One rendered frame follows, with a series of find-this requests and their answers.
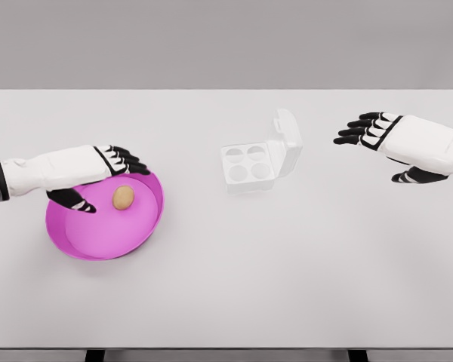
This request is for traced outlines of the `white egg box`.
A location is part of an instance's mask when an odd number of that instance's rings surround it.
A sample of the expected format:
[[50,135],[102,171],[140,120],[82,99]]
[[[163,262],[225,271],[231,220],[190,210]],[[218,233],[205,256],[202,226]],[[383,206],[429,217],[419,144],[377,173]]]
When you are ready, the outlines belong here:
[[302,149],[303,140],[294,114],[277,109],[266,140],[220,149],[227,193],[271,190],[276,179],[293,171]]

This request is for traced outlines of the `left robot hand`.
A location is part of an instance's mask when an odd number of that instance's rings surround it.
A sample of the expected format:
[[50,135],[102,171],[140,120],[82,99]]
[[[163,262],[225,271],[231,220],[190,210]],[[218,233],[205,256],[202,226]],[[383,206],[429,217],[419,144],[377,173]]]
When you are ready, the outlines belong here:
[[85,213],[97,209],[76,186],[98,183],[112,176],[137,173],[149,175],[148,167],[119,146],[79,146],[50,152],[42,169],[48,198],[61,207]]

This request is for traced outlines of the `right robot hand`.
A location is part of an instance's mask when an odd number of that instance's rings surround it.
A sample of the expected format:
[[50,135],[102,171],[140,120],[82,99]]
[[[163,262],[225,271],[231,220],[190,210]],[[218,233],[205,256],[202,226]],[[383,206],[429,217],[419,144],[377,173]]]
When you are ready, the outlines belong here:
[[338,132],[337,145],[353,144],[380,152],[410,168],[392,176],[395,183],[427,184],[448,179],[447,149],[453,128],[413,115],[369,112]]

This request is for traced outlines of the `pink round bowl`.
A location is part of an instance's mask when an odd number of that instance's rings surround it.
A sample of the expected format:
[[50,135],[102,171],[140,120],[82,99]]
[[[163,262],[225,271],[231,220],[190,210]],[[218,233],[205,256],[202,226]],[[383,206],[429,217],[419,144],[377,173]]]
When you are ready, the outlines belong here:
[[[127,209],[117,210],[114,191],[129,186],[134,200]],[[100,261],[119,258],[140,247],[154,232],[164,209],[164,191],[159,178],[123,174],[99,183],[75,188],[97,211],[70,210],[50,201],[45,226],[53,244],[75,259]]]

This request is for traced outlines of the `brown egg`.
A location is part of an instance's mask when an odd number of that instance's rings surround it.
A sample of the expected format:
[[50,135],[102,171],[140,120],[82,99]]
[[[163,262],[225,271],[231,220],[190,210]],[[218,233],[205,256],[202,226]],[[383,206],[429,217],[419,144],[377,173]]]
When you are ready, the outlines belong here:
[[112,205],[117,210],[126,210],[134,202],[134,190],[127,185],[119,186],[112,195]]

